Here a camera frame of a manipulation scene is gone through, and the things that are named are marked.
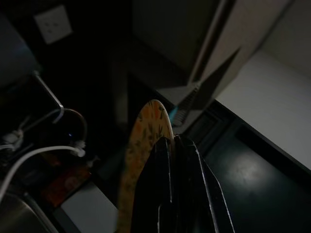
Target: yellow patterned plate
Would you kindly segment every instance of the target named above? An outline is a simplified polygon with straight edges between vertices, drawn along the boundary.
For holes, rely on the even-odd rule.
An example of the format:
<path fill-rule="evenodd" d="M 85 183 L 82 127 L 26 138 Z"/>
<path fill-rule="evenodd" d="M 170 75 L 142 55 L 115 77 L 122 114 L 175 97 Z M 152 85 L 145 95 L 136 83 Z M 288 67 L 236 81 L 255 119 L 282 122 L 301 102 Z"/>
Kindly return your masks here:
<path fill-rule="evenodd" d="M 118 233 L 131 231 L 136 183 L 154 144 L 161 137 L 170 140 L 173 153 L 174 136 L 169 116 L 160 101 L 152 100 L 141 109 L 126 149 L 125 168 L 119 189 Z"/>

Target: dark floor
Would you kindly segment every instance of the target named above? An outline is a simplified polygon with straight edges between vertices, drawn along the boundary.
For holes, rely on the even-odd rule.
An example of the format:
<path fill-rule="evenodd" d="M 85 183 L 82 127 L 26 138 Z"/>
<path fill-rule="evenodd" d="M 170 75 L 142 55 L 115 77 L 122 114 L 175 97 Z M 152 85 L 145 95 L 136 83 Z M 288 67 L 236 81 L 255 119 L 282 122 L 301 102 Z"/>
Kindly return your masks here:
<path fill-rule="evenodd" d="M 236 233 L 311 232 L 311 196 L 240 140 L 206 157 Z"/>

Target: wall outlet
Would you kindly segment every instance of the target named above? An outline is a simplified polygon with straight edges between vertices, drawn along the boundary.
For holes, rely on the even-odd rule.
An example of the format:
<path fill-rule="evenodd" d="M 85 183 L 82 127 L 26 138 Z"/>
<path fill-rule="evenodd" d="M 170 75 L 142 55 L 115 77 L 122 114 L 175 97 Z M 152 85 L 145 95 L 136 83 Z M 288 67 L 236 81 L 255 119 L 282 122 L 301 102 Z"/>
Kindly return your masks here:
<path fill-rule="evenodd" d="M 70 22 L 63 5 L 36 15 L 35 21 L 47 44 L 51 44 L 72 33 Z"/>

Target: sink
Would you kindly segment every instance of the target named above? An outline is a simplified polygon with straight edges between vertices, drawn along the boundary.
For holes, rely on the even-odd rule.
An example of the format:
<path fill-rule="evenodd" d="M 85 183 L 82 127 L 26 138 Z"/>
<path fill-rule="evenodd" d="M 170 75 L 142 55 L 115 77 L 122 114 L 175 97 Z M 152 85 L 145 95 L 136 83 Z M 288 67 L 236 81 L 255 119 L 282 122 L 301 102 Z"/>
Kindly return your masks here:
<path fill-rule="evenodd" d="M 27 193 L 10 187 L 0 204 L 0 233 L 58 233 Z"/>

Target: power cord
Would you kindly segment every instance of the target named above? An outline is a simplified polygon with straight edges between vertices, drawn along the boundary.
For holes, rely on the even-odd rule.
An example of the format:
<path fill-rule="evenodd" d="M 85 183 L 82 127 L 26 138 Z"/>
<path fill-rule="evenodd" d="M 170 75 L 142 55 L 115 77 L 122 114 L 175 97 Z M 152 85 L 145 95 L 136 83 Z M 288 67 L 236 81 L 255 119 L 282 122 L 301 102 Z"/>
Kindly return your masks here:
<path fill-rule="evenodd" d="M 4 197 L 4 194 L 5 194 L 6 190 L 8 189 L 9 184 L 10 184 L 12 178 L 14 177 L 16 171 L 27 159 L 31 158 L 32 156 L 34 156 L 36 154 L 40 154 L 40 153 L 52 151 L 52 150 L 70 150 L 70 151 L 72 151 L 73 155 L 78 156 L 78 157 L 83 157 L 85 155 L 85 151 L 83 150 L 82 146 L 84 146 L 84 145 L 83 144 L 77 144 L 77 147 L 69 147 L 69 146 L 43 147 L 43 148 L 39 148 L 39 149 L 30 151 L 30 152 L 26 153 L 25 155 L 21 156 L 13 164 L 13 166 L 10 168 L 9 172 L 7 173 L 7 175 L 5 176 L 5 178 L 3 180 L 3 183 L 2 183 L 1 188 L 0 188 L 0 204 L 1 204 L 1 201 Z"/>

